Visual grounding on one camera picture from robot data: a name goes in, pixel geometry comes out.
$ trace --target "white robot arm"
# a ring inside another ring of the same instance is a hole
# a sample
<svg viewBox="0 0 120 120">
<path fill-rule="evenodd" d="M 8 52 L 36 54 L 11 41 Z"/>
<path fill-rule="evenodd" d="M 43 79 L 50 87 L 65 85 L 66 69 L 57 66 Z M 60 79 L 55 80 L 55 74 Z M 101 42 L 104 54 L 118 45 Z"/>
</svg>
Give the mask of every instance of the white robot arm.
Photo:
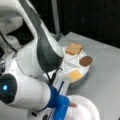
<svg viewBox="0 0 120 120">
<path fill-rule="evenodd" d="M 0 78 L 1 101 L 35 111 L 46 107 L 56 108 L 54 120 L 63 120 L 69 100 L 59 95 L 52 85 L 37 79 L 43 73 L 60 67 L 63 60 L 61 47 L 29 1 L 4 0 L 0 4 L 0 11 L 3 10 L 17 11 L 31 30 L 34 40 L 7 58 L 5 72 Z"/>
</svg>

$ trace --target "gray table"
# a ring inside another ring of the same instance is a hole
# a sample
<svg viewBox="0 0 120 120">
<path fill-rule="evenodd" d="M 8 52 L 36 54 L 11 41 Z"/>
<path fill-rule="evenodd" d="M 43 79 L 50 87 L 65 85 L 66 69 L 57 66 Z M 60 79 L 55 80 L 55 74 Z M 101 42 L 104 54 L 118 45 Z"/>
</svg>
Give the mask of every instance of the gray table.
<svg viewBox="0 0 120 120">
<path fill-rule="evenodd" d="M 120 49 L 89 38 L 69 33 L 59 43 L 84 45 L 84 51 L 93 57 L 87 79 L 76 90 L 68 91 L 87 97 L 98 108 L 101 120 L 118 120 L 120 117 Z M 26 120 L 27 111 L 8 107 L 0 102 L 0 120 Z"/>
</svg>

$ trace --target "white plate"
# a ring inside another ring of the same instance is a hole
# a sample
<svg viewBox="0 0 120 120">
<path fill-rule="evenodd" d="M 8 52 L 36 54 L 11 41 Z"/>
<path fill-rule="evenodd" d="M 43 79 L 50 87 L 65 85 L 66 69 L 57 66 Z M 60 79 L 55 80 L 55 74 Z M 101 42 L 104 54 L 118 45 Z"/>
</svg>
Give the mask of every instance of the white plate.
<svg viewBox="0 0 120 120">
<path fill-rule="evenodd" d="M 80 73 L 82 73 L 83 77 L 87 74 L 89 71 L 89 65 L 87 67 L 83 67 L 79 64 L 79 60 L 87 56 L 86 53 L 81 51 L 79 55 L 70 55 L 65 53 L 67 46 L 62 47 L 63 53 L 64 53 L 64 60 L 62 62 L 62 69 L 64 73 L 69 73 L 75 69 L 78 69 Z"/>
<path fill-rule="evenodd" d="M 100 120 L 96 106 L 87 98 L 82 96 L 68 96 L 71 102 L 78 105 L 77 108 L 69 107 L 66 120 Z"/>
</svg>

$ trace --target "blue ring light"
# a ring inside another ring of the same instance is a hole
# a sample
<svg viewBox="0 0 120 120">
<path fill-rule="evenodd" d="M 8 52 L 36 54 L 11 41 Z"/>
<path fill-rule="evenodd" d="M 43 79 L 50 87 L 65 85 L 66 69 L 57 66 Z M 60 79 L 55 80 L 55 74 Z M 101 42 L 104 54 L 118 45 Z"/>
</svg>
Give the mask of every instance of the blue ring light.
<svg viewBox="0 0 120 120">
<path fill-rule="evenodd" d="M 3 86 L 3 90 L 4 90 L 4 91 L 7 91 L 7 90 L 8 90 L 8 86 L 7 86 L 7 85 L 4 85 L 4 86 Z"/>
</svg>

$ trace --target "blue object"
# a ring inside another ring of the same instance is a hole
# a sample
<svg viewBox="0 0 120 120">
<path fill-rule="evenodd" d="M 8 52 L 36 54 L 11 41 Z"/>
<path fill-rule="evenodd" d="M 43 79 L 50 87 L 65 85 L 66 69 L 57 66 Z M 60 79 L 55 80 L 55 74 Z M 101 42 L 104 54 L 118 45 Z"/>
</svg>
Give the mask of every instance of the blue object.
<svg viewBox="0 0 120 120">
<path fill-rule="evenodd" d="M 49 87 L 51 98 L 48 107 L 55 108 L 53 120 L 64 120 L 70 101 L 66 96 L 59 95 L 59 91 L 54 86 L 50 85 Z"/>
<path fill-rule="evenodd" d="M 3 86 L 3 90 L 4 90 L 4 91 L 8 90 L 8 86 L 7 86 L 7 85 L 4 85 L 4 86 Z"/>
<path fill-rule="evenodd" d="M 64 120 L 69 104 L 70 101 L 66 96 L 59 95 L 53 120 Z"/>
</svg>

